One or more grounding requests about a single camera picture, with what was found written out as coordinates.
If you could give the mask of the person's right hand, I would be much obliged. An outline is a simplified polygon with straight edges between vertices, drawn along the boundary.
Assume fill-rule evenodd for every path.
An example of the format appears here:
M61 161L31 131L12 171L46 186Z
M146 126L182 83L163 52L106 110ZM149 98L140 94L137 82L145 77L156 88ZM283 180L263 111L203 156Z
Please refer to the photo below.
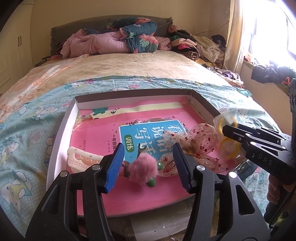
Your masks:
M280 199L280 186L282 186L287 192L290 192L292 189L291 185L280 184L279 180L273 175L268 177L269 185L267 192L267 200L273 204L277 204Z

